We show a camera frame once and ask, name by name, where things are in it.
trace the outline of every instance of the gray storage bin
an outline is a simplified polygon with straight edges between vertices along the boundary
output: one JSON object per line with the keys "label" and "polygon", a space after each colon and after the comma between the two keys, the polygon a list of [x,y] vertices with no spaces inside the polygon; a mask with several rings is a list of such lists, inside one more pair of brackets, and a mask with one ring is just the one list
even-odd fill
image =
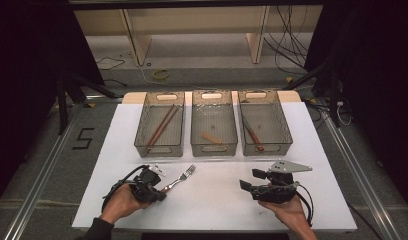
{"label": "gray storage bin", "polygon": [[191,116],[193,155],[234,156],[237,145],[238,136],[231,92],[193,91]]}
{"label": "gray storage bin", "polygon": [[[286,155],[293,141],[277,91],[239,91],[238,102],[244,155]],[[254,138],[248,128],[255,134]]]}
{"label": "gray storage bin", "polygon": [[148,92],[135,138],[139,155],[181,157],[184,113],[184,92]]}

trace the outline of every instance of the black sleeve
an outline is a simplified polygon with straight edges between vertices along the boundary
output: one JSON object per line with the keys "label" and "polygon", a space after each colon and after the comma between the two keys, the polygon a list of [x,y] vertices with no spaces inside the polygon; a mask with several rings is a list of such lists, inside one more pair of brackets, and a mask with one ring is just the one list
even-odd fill
{"label": "black sleeve", "polygon": [[114,224],[110,224],[100,218],[94,218],[91,228],[83,237],[76,240],[111,240],[111,230]]}

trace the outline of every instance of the white tabletop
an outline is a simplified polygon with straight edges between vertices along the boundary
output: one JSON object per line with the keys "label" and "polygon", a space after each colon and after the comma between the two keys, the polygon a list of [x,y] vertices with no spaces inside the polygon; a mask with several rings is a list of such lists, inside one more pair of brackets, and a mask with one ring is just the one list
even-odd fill
{"label": "white tabletop", "polygon": [[[117,180],[137,166],[159,163],[167,174],[156,186],[161,189],[193,163],[197,168],[192,177],[170,190],[163,202],[120,219],[115,228],[138,232],[286,231],[287,228],[271,211],[258,205],[251,194],[239,186],[239,179],[253,185],[268,183],[267,180],[254,178],[251,170],[258,168],[266,171],[273,160],[282,159],[313,168],[311,172],[293,174],[294,180],[305,186],[313,198],[313,230],[356,230],[304,103],[282,103],[282,106],[294,141],[286,156],[245,157],[238,135],[239,143],[234,157],[193,157],[189,143],[191,102],[187,101],[184,154],[180,158],[164,159],[139,156],[134,140],[142,105],[120,104],[72,226],[89,228],[93,218],[100,215],[102,197]],[[305,191],[301,188],[298,190],[309,200]]]}

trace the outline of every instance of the hand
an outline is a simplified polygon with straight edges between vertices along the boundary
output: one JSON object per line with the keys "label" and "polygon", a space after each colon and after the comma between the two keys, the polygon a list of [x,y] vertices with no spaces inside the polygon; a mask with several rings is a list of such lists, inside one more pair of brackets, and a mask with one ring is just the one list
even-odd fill
{"label": "hand", "polygon": [[122,217],[127,217],[139,209],[145,209],[150,203],[142,203],[135,199],[129,184],[119,187],[108,201],[100,218],[108,223],[114,224]]}
{"label": "hand", "polygon": [[275,216],[285,224],[299,239],[316,239],[307,223],[300,198],[295,195],[289,202],[282,204],[258,201],[258,203],[275,213]]}

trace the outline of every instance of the silver fork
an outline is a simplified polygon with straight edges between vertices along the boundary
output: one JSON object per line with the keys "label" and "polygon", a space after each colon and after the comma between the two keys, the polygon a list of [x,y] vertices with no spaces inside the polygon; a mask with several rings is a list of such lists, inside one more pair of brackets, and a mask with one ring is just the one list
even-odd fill
{"label": "silver fork", "polygon": [[170,183],[169,185],[165,186],[161,191],[166,193],[168,192],[170,189],[172,189],[172,187],[177,184],[180,183],[182,181],[185,181],[186,179],[188,179],[192,173],[195,171],[195,166],[194,164],[192,164],[188,169],[186,169],[186,171],[184,173],[182,173],[178,179],[176,179],[174,182]]}

